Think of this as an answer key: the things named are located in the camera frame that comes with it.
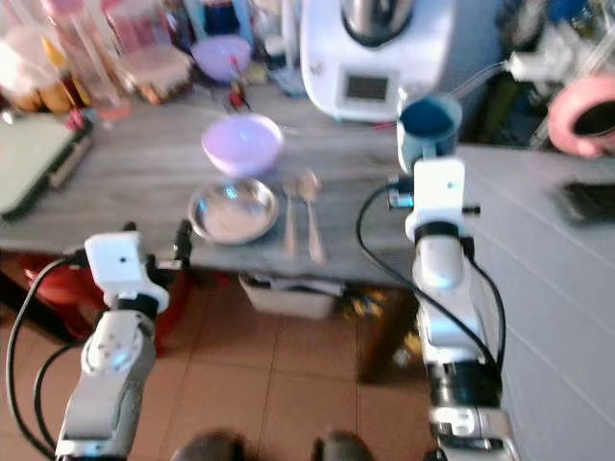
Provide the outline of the blue mug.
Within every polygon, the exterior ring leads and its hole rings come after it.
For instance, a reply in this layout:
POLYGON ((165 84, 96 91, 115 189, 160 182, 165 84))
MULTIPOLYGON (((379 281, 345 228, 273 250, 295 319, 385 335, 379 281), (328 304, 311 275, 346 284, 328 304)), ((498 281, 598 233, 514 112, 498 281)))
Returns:
POLYGON ((447 93, 408 102, 396 119, 397 155, 405 175, 414 175, 414 163, 419 159, 451 157, 462 119, 460 101, 447 93))

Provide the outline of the white kitchen machine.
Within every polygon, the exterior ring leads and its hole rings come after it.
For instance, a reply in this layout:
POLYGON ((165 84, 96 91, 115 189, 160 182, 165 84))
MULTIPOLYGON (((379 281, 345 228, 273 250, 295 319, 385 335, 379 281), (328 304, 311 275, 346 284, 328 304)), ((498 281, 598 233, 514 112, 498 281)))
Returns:
POLYGON ((498 49, 504 0, 302 0, 299 69, 329 117, 391 122, 403 101, 461 81, 498 49))

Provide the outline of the red container under table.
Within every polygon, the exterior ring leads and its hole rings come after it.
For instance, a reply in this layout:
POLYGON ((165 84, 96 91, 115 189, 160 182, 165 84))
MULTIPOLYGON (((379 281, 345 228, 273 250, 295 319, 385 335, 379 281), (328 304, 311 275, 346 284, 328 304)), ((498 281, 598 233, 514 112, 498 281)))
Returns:
MULTIPOLYGON (((179 274, 171 282, 170 303, 155 321, 158 350, 165 348, 166 339, 185 315, 196 285, 196 277, 190 272, 179 274)), ((36 290, 35 299, 43 304, 45 312, 56 317, 52 324, 65 327, 74 339, 87 338, 95 329, 96 317, 106 310, 104 293, 97 288, 92 273, 74 265, 48 274, 36 290)))

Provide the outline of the white crumpled cloth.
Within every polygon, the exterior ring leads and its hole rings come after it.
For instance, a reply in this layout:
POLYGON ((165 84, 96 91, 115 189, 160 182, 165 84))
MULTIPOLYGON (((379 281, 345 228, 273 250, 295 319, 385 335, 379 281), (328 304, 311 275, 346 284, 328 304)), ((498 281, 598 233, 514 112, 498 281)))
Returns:
POLYGON ((522 83, 562 83, 575 78, 594 49, 593 40, 571 27, 553 25, 542 31, 536 50, 510 53, 504 67, 522 83))

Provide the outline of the brown sauce bottle yellow cap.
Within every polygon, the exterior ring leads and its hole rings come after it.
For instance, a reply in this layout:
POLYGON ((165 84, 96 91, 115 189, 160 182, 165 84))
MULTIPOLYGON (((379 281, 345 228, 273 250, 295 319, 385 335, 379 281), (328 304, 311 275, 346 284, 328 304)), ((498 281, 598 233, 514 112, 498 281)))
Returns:
POLYGON ((65 97, 69 101, 69 106, 72 109, 88 109, 89 98, 83 92, 83 89, 80 88, 80 81, 76 79, 70 66, 67 65, 67 60, 57 47, 56 42, 50 39, 49 36, 44 36, 42 45, 48 61, 52 64, 53 69, 58 71, 59 84, 61 84, 62 91, 64 91, 65 97))

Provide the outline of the clear plastic food container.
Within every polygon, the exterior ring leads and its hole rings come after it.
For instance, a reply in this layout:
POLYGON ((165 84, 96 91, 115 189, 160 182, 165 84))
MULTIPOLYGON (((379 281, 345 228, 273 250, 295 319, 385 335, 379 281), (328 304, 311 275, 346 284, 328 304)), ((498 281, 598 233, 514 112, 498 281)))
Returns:
POLYGON ((120 83, 151 105, 162 105, 190 85, 192 58, 173 45, 149 45, 120 57, 120 83))

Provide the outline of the brown wooden table leg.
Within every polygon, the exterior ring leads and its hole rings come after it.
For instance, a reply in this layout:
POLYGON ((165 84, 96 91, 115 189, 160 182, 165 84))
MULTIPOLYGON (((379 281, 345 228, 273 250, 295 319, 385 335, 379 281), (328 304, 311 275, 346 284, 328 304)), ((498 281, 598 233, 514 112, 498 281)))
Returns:
POLYGON ((373 315, 372 329, 357 358, 357 382, 377 385, 397 368, 394 356, 404 345, 405 338, 416 329, 419 303, 416 296, 404 288, 361 284, 357 294, 368 299, 375 295, 378 307, 373 315))

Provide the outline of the purple plastic bowl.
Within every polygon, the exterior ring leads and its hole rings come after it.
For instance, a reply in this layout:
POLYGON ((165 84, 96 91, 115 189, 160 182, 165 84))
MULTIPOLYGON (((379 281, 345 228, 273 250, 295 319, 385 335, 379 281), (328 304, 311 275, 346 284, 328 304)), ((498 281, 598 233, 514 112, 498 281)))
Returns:
POLYGON ((284 135, 272 119, 245 113, 216 120, 201 139, 212 166, 232 179, 253 179, 280 161, 284 135))

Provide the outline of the clear bottle pink cap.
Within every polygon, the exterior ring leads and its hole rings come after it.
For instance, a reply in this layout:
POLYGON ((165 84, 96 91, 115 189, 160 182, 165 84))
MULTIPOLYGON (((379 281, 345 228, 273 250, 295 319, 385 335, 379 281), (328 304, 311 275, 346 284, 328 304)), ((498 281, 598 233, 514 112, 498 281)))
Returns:
POLYGON ((99 110, 118 109, 123 98, 111 80, 96 21, 101 0, 40 0, 40 4, 89 104, 99 110))

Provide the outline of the white bag of food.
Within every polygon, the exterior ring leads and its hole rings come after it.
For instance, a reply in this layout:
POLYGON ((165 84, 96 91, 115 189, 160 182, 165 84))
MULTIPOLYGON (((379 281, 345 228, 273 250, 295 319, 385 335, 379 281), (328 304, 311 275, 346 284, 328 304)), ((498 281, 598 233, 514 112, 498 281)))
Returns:
POLYGON ((59 71, 45 53, 47 31, 37 26, 5 28, 0 40, 0 86, 17 109, 44 109, 42 91, 59 83, 59 71))

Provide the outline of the pale green flat tray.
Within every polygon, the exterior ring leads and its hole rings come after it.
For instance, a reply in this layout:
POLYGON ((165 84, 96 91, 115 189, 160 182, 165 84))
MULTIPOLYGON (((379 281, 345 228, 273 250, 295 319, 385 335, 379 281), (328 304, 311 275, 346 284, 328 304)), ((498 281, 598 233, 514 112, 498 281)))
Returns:
POLYGON ((48 187, 49 176, 71 154, 83 151, 95 131, 87 118, 48 113, 0 120, 0 216, 21 218, 48 187))

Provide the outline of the pink round pot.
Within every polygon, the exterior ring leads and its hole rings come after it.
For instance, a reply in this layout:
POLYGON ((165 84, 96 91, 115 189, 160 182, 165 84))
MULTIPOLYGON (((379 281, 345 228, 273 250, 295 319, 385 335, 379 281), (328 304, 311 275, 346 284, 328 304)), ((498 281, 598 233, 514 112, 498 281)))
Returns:
POLYGON ((615 155, 615 73, 567 84, 550 103, 548 135, 555 148, 575 157, 615 155))

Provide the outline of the grey plastic bin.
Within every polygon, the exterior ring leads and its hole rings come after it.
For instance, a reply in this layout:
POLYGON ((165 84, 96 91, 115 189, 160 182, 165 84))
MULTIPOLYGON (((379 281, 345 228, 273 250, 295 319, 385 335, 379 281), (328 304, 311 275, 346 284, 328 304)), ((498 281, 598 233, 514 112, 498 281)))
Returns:
POLYGON ((237 280, 255 311, 296 319, 330 319, 346 290, 343 282, 269 274, 240 274, 237 280))

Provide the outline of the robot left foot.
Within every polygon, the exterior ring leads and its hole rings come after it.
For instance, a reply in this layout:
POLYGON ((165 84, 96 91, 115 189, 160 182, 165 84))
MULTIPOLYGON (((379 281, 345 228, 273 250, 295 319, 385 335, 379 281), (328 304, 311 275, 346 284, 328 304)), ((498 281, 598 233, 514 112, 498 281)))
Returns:
POLYGON ((228 430, 198 433, 176 449, 170 461, 246 461, 245 444, 240 434, 228 430))

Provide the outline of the round steel plate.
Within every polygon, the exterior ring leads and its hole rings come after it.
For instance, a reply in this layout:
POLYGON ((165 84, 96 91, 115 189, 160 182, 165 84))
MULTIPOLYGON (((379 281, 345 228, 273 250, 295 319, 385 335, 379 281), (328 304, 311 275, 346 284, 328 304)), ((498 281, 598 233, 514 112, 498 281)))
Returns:
POLYGON ((210 243, 240 246, 258 241, 280 221, 280 197, 254 179, 210 182, 196 190, 187 206, 194 232, 210 243))

